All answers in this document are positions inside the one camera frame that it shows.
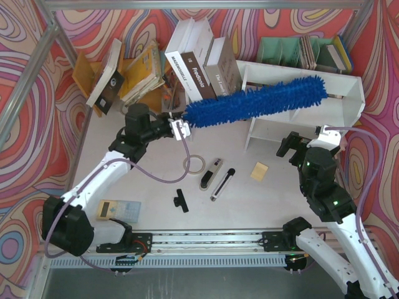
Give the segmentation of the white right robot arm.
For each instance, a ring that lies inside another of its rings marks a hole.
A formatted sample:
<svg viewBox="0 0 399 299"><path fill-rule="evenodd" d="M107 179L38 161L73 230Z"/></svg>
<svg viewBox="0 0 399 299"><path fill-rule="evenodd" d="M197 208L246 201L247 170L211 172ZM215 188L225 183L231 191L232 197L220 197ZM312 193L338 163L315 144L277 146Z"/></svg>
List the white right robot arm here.
<svg viewBox="0 0 399 299"><path fill-rule="evenodd" d="M285 246L309 254L340 287L346 298L398 298L398 280L390 273L368 237L356 204L335 181L335 154L340 149L342 127L324 125L313 140L297 132L282 139L277 150L299 172L299 188L310 209L333 233L343 255L338 254L303 218L282 227Z"/></svg>

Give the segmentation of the blue microfiber duster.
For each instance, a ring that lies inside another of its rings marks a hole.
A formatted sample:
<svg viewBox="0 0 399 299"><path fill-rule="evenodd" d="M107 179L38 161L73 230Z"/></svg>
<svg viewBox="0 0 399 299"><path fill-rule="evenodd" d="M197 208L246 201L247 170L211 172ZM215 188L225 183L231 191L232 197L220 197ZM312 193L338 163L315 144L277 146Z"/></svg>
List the blue microfiber duster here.
<svg viewBox="0 0 399 299"><path fill-rule="evenodd" d="M310 108L328 98L325 82L319 76L295 78L248 91L238 91L217 99L204 99L190 103L183 119L192 127L234 123L249 118Z"/></svg>

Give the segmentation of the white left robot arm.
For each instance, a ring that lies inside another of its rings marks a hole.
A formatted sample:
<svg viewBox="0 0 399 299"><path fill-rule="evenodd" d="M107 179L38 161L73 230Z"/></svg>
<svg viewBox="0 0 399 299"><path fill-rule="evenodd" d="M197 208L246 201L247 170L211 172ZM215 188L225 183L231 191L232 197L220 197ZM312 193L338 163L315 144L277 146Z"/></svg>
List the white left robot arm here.
<svg viewBox="0 0 399 299"><path fill-rule="evenodd" d="M131 225L116 217L107 221L96 219L100 201L131 169L154 178L137 165L149 143L160 138L184 141L190 134L190 125L181 112L156 115L146 104L129 106L124 127L118 131L99 164L70 191L59 198L51 196L45 200L42 216L45 255L52 257L50 244L60 248L63 254L76 257L92 246L100 247L101 252L133 252L135 242Z"/></svg>

